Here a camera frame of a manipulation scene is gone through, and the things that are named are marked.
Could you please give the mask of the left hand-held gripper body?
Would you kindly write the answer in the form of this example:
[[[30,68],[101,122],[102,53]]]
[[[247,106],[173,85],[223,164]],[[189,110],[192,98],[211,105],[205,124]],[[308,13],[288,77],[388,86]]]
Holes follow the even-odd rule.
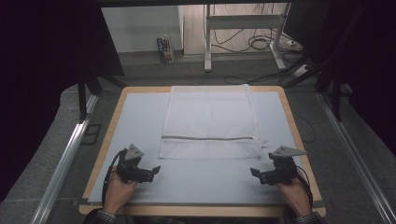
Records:
[[[144,153],[134,144],[131,144],[128,148],[120,152],[116,172],[125,183],[130,181],[144,183],[148,175],[153,175],[150,170],[144,170],[138,167],[143,155]]]

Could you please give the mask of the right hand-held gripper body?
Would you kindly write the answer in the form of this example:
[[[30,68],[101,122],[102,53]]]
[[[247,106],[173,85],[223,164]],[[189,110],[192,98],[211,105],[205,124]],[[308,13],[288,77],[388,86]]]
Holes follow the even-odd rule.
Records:
[[[289,185],[293,178],[298,175],[297,165],[294,162],[295,156],[305,155],[306,152],[292,147],[281,146],[274,152],[268,154],[273,161],[275,169],[261,173],[267,180],[267,185],[273,186],[277,183]]]

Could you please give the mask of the white mesh laundry bag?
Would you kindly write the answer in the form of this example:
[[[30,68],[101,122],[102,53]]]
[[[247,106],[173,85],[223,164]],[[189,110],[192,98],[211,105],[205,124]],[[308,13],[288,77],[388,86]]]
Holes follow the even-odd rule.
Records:
[[[262,144],[249,85],[171,88],[162,159],[255,159]]]

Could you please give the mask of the person's right hand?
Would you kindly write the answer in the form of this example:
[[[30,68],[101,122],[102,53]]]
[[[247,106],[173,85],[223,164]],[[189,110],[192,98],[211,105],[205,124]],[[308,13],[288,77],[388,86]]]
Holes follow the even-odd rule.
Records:
[[[276,186],[279,188],[288,206],[297,217],[304,217],[312,213],[305,186],[298,178],[294,178],[289,185],[278,183]]]

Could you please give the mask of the person's left hand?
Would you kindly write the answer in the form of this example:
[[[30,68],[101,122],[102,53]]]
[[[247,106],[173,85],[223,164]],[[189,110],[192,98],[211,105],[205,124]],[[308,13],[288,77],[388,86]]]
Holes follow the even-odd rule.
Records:
[[[133,197],[137,182],[132,181],[125,183],[116,172],[114,166],[110,172],[108,186],[106,190],[106,199],[104,211],[115,216],[120,209]]]

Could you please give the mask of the pale blue table mat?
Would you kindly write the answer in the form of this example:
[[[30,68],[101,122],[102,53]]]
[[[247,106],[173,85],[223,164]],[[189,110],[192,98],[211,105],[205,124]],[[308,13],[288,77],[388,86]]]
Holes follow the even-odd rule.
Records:
[[[159,157],[160,140],[169,95],[129,93],[116,122],[101,172],[96,178],[90,203],[102,201],[102,188],[108,166],[115,155],[137,146],[144,152],[139,166],[160,172],[150,183],[137,186],[132,202],[170,204],[282,204],[284,198],[275,186],[263,185],[250,172],[252,168],[274,168],[268,158],[281,146],[295,147],[280,96],[275,91],[252,93],[260,138],[265,140],[258,159],[245,160],[168,160]]]

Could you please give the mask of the black metal stand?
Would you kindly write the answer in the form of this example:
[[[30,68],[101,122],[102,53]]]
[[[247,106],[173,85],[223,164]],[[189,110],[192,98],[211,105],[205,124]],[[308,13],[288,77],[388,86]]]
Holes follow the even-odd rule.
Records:
[[[99,83],[99,77],[117,87],[120,87],[121,89],[127,87],[127,85],[120,80],[99,71],[80,73],[78,75],[78,106],[80,123],[88,117],[86,90],[89,90],[90,93],[95,96],[98,96],[103,90],[102,85]]]
[[[340,98],[341,98],[341,75],[337,71],[337,61],[333,56],[324,62],[317,64],[313,68],[304,72],[299,77],[283,85],[284,88],[291,88],[304,80],[319,74],[315,84],[316,92],[325,92],[332,85],[331,111],[338,121],[341,121],[340,115]]]

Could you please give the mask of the white power strip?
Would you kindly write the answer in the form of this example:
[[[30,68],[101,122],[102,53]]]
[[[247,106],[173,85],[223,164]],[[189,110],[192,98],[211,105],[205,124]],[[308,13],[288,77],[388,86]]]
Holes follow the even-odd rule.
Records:
[[[305,72],[307,72],[308,70],[310,70],[311,67],[307,64],[303,64],[300,68],[298,68],[295,72],[294,72],[294,76],[295,77],[300,77],[301,75],[303,75]]]

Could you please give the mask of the pack of bottles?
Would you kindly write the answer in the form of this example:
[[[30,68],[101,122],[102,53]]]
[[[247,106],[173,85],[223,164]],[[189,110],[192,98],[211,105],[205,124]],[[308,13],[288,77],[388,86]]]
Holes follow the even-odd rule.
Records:
[[[162,63],[174,62],[174,48],[172,46],[171,37],[169,35],[164,35],[157,39],[157,48]]]

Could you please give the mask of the black rectangular frame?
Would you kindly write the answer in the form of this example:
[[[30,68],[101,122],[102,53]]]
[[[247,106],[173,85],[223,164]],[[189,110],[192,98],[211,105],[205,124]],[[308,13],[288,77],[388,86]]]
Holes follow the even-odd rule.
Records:
[[[81,144],[87,146],[95,145],[99,137],[101,128],[102,128],[101,124],[90,124],[83,135]]]

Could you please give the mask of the aluminium rail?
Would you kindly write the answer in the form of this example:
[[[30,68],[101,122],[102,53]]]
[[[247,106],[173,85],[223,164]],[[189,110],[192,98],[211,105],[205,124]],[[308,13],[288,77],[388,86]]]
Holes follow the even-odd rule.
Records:
[[[317,97],[325,110],[327,117],[330,120],[336,134],[343,144],[346,154],[350,158],[353,166],[361,179],[363,186],[366,188],[369,196],[371,197],[376,210],[382,217],[384,224],[396,224],[396,211],[392,208],[384,191],[380,188],[375,181],[374,176],[369,171],[366,163],[363,161],[361,154],[352,141],[349,133],[347,132],[344,124],[337,119],[332,112],[331,102],[325,93],[319,92]]]
[[[84,132],[86,131],[92,111],[97,103],[98,96],[91,95],[88,103],[86,104],[88,115],[83,121],[80,121],[69,138],[69,141],[64,149],[64,153],[60,158],[60,161],[50,179],[49,184],[34,212],[34,215],[29,224],[46,224],[47,219],[50,215],[53,205],[58,197],[58,194],[62,188],[66,175],[70,169],[73,159],[78,150],[78,146],[81,142]]]

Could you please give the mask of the white metal desk frame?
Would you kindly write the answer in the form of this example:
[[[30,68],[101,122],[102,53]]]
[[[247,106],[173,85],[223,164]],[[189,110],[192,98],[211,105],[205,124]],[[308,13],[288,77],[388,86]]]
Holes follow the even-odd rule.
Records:
[[[232,15],[232,16],[212,16],[210,14],[210,5],[205,10],[205,71],[212,70],[211,54],[211,32],[214,30],[231,30],[231,29],[275,29],[276,35],[270,42],[269,47],[275,59],[276,65],[280,71],[286,70],[286,65],[282,60],[278,44],[283,32],[284,24],[288,16],[290,3],[287,3],[279,15]]]

